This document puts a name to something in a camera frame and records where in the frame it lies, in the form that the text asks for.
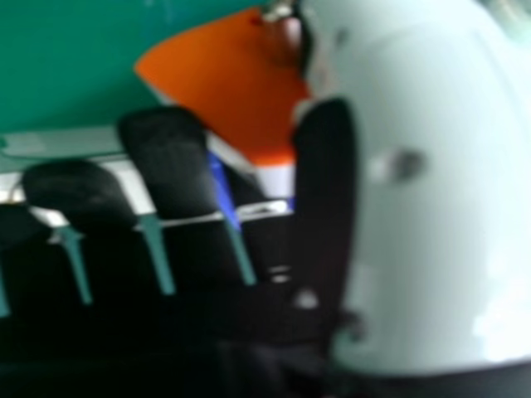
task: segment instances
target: orange object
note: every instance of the orange object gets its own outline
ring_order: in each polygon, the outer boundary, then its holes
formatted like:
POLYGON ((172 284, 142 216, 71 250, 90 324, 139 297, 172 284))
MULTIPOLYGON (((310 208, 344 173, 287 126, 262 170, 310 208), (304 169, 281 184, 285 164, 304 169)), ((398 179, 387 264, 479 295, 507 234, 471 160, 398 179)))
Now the orange object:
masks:
POLYGON ((174 36, 136 65, 257 167, 292 164, 293 108, 308 96, 257 8, 174 36))

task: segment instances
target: white plastic casing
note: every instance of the white plastic casing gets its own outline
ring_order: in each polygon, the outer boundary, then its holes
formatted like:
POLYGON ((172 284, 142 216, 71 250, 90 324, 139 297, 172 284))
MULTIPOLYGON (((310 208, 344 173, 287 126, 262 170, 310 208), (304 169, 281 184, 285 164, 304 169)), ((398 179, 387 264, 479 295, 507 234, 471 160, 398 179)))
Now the white plastic casing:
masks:
POLYGON ((426 376, 531 361, 531 118, 518 57, 471 0, 304 0, 309 82, 352 110, 358 222, 336 362, 426 376), (389 153, 417 173, 381 173, 389 153))

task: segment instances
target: green surface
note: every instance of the green surface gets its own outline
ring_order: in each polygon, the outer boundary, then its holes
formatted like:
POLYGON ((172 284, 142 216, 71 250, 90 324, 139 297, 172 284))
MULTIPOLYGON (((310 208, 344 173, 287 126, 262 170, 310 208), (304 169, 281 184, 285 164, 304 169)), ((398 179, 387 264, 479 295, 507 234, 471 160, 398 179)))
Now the green surface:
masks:
MULTIPOLYGON (((258 3, 0 0, 0 134, 109 125, 156 105, 136 60, 166 37, 258 3)), ((0 155, 0 172, 31 163, 0 155)))

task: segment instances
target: green strip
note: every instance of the green strip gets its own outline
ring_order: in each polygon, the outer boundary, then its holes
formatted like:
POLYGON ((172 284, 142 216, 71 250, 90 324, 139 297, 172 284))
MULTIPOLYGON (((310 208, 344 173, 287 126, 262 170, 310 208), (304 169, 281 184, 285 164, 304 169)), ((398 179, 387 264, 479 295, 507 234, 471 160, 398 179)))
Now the green strip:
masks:
POLYGON ((80 234, 69 226, 58 228, 57 232, 61 237, 61 243, 63 244, 68 257, 70 258, 81 301, 84 305, 91 305, 93 298, 92 293, 90 292, 89 279, 85 272, 85 261, 81 254, 80 234))
POLYGON ((139 219, 142 232, 144 233, 144 239, 148 244, 151 260, 155 267, 155 274, 157 275, 160 290, 167 296, 175 294, 177 293, 177 288, 175 287, 172 272, 169 268, 160 221, 154 214, 146 214, 140 216, 139 219))
POLYGON ((0 263, 0 318, 8 317, 10 314, 11 309, 9 308, 6 290, 3 285, 2 264, 0 263))
POLYGON ((252 286, 253 284, 256 284, 256 274, 252 268, 251 259, 247 254, 246 246, 241 238, 241 233, 234 228, 227 218, 224 220, 224 223, 231 238, 232 247, 234 247, 238 264, 240 265, 243 281, 247 286, 252 286))

